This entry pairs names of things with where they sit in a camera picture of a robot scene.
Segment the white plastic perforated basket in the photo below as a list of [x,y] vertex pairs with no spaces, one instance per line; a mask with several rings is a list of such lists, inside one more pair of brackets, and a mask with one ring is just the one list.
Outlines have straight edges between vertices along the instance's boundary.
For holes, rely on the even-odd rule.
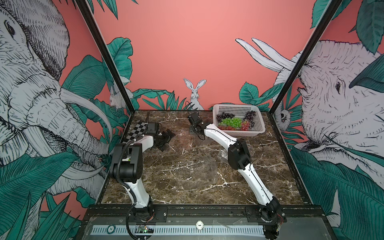
[[216,104],[213,106],[213,122],[234,137],[255,137],[266,131],[261,111],[253,105]]

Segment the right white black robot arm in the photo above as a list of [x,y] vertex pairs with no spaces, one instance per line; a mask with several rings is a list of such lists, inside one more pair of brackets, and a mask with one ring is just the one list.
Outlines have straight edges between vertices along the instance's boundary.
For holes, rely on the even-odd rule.
[[224,133],[214,124],[199,118],[194,119],[193,116],[189,116],[188,120],[196,134],[211,138],[226,149],[228,164],[243,176],[256,196],[257,202],[261,205],[262,219],[267,223],[277,220],[279,224],[282,224],[284,219],[281,205],[257,174],[246,141],[234,138]]

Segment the clear plastic clamshell container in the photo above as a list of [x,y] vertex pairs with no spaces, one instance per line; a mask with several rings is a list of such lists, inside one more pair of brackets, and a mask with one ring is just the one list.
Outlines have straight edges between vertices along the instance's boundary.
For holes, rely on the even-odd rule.
[[218,153],[218,159],[222,162],[227,163],[228,162],[228,151],[227,150],[220,150]]

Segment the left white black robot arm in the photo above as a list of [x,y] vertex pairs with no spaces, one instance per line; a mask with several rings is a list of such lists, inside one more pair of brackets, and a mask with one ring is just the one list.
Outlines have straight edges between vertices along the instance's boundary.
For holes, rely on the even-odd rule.
[[151,217],[155,214],[153,201],[142,181],[143,153],[152,147],[164,151],[174,136],[175,134],[170,130],[155,136],[141,134],[129,137],[122,144],[114,147],[109,175],[128,193],[133,205],[131,210],[133,215],[141,214]]

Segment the red grape bunch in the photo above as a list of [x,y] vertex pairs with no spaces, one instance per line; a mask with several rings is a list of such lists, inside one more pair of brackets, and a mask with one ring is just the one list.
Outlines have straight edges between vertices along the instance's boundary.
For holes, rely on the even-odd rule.
[[250,121],[242,121],[241,122],[241,130],[242,131],[249,131],[250,129],[251,129]]
[[220,130],[223,130],[223,131],[235,131],[236,129],[231,127],[231,126],[218,126],[218,128]]

